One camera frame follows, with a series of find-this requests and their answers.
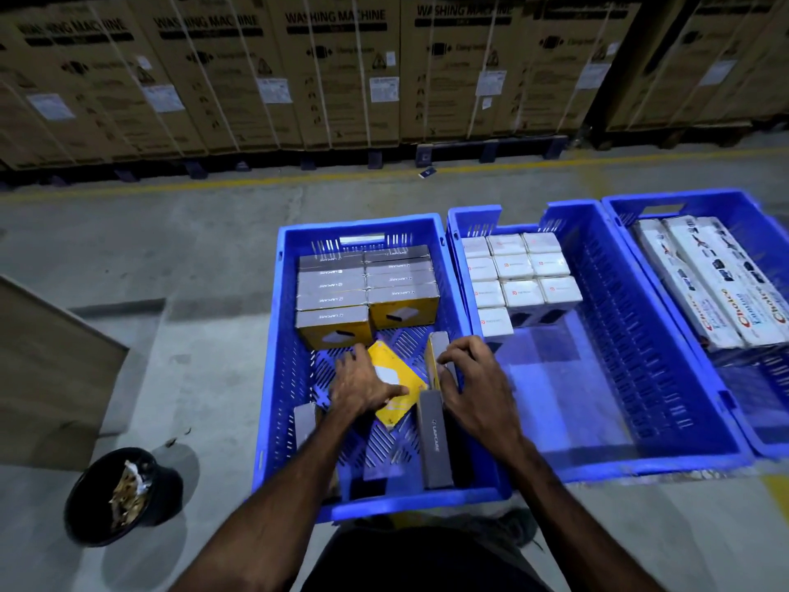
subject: paper sticker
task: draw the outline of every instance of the paper sticker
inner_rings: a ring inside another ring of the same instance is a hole
[[[397,102],[399,99],[399,76],[374,76],[370,78],[370,100],[372,103]]]
[[[173,85],[151,85],[143,87],[143,93],[151,108],[155,112],[164,114],[167,112],[178,112],[184,108],[181,98]]]
[[[599,64],[587,64],[581,71],[581,76],[578,77],[578,82],[575,84],[576,89],[597,89],[603,84],[608,73],[608,68],[611,65],[606,62]]]
[[[265,103],[293,103],[288,79],[257,79],[257,89]]]
[[[737,64],[736,60],[718,60],[709,67],[707,74],[698,82],[698,86],[704,87],[705,85],[723,83],[724,78],[728,76],[732,68],[735,68],[735,64]]]
[[[475,95],[478,98],[486,95],[501,95],[505,76],[507,76],[506,70],[481,71],[480,78],[477,79],[477,93]]]
[[[76,118],[74,112],[65,105],[57,93],[37,93],[28,95],[28,101],[33,104],[40,114],[47,120],[68,120]]]

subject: gray floor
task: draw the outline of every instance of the gray floor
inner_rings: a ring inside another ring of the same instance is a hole
[[[2,587],[164,590],[249,494],[283,225],[445,216],[454,206],[486,203],[504,206],[504,222],[531,222],[554,200],[713,187],[744,188],[765,209],[789,215],[787,134],[755,136],[734,151],[632,148],[570,152],[563,160],[447,163],[426,180],[406,165],[306,178],[272,169],[219,175],[190,189],[176,178],[143,183],[148,188],[31,188],[0,199],[1,272],[66,308],[128,308],[87,315],[133,348],[95,454],[155,449],[182,471],[188,501],[162,527],[81,551],[60,522],[76,475],[0,467]],[[128,305],[150,300],[163,300],[161,311],[155,303]],[[172,437],[177,443],[163,447]],[[670,590],[784,590],[789,527],[771,489],[752,477],[574,491]],[[316,527],[299,585],[332,531]],[[557,591],[567,590],[549,554],[530,546],[526,555]]]

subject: crate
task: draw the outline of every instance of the crate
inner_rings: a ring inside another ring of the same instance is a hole
[[[279,230],[253,489],[296,452],[293,408],[311,400],[328,407],[335,358],[347,350],[311,351],[296,332],[293,321],[298,257],[406,245],[427,245],[430,249],[441,294],[436,323],[380,331],[376,337],[427,380],[423,355],[428,334],[445,330],[450,338],[458,338],[471,333],[439,215],[308,224]],[[391,432],[371,415],[354,424],[337,465],[341,501],[323,506],[319,522],[508,498],[508,480],[498,464],[464,432],[459,443],[473,467],[468,486],[424,490],[414,413],[412,409]]]
[[[638,218],[715,216],[757,262],[778,291],[789,298],[789,237],[746,193],[708,189],[603,199],[606,211],[697,359],[696,372],[711,395],[720,395],[751,447],[762,456],[789,456],[789,355],[775,353],[758,365],[713,367],[682,312],[666,291],[627,229]]]
[[[753,460],[599,202],[550,203],[539,224],[500,227],[500,215],[500,206],[449,212],[474,334],[481,329],[461,238],[554,232],[584,297],[553,326],[516,329],[496,352],[524,433],[563,481],[730,469]]]

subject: black trash bin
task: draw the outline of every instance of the black trash bin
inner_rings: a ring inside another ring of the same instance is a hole
[[[140,515],[132,523],[113,529],[110,499],[126,461],[136,464],[151,485]],[[76,481],[65,501],[66,532],[80,546],[106,546],[135,527],[158,526],[175,516],[182,507],[183,491],[183,480],[175,469],[160,466],[142,448],[119,448],[96,461]]]

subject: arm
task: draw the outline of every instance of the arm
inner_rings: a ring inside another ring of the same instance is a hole
[[[331,408],[296,456],[222,524],[171,592],[288,590],[353,421],[405,387],[378,379],[367,349],[337,360]]]
[[[463,373],[459,393],[446,369],[447,408],[504,466],[543,531],[570,588],[599,592],[660,592],[663,588],[569,493],[534,444],[523,436],[518,408],[501,367],[477,336],[453,341],[439,363]]]

